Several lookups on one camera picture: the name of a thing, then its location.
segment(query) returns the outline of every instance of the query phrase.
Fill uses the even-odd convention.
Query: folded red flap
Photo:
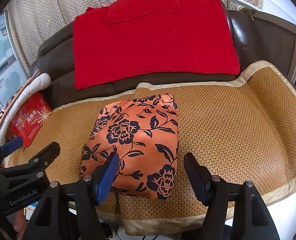
[[[147,14],[169,13],[179,9],[179,0],[118,0],[108,7],[107,20],[109,23],[118,23]]]

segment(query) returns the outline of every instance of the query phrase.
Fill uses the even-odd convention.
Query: floral pattern
[[[157,192],[158,199],[168,199],[174,187],[175,174],[176,169],[166,164],[159,173],[147,176],[147,187]]]
[[[139,123],[123,119],[109,126],[107,140],[110,144],[119,140],[120,144],[132,143],[133,135],[140,129]]]
[[[111,191],[167,199],[173,190],[177,168],[177,109],[171,94],[102,107],[83,147],[80,176],[92,174],[116,152],[119,167]]]

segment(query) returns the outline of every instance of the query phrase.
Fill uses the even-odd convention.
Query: brown leather sofa
[[[271,22],[265,23],[262,19],[246,13],[226,10],[226,17],[239,57],[241,72],[251,63],[267,60],[276,65],[286,77],[289,75],[294,54],[294,35],[289,35],[287,30],[283,30],[278,25],[274,26]],[[280,39],[285,37],[287,37],[288,43],[280,42]],[[158,85],[181,82],[232,81],[238,77],[226,74],[153,73],[77,90],[74,86],[72,38],[73,23],[70,23],[40,46],[38,59],[30,68],[30,75],[38,68],[41,73],[50,75],[52,79],[50,86],[41,92],[51,108],[87,98],[116,95],[135,89],[141,82]]]

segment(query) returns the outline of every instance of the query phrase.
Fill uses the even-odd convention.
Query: printed starburst design
[[[19,125],[20,127],[25,127],[26,126],[25,121],[26,120],[25,120],[24,114],[20,113],[19,118],[18,118],[18,120],[16,122],[16,126]]]
[[[46,107],[44,106],[41,111],[38,111],[38,123],[41,123],[44,125],[46,120],[48,120],[49,116],[51,115],[51,111],[47,110]]]

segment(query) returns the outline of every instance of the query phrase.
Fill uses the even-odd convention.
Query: black flower print
[[[107,140],[110,144],[119,141],[120,144],[132,143],[133,135],[140,129],[137,121],[123,119],[109,126]]]
[[[149,101],[152,101],[156,96],[150,96],[150,97],[147,97],[147,98],[135,98],[133,99],[132,101],[133,102],[140,102],[140,103],[144,103],[144,102],[147,102],[148,100]]]
[[[102,128],[107,124],[107,122],[111,119],[110,115],[103,116],[100,119],[96,120],[96,123],[94,124],[93,131],[94,132],[100,132]]]
[[[147,187],[157,192],[158,199],[168,199],[174,187],[175,173],[175,168],[166,164],[159,173],[147,176]]]

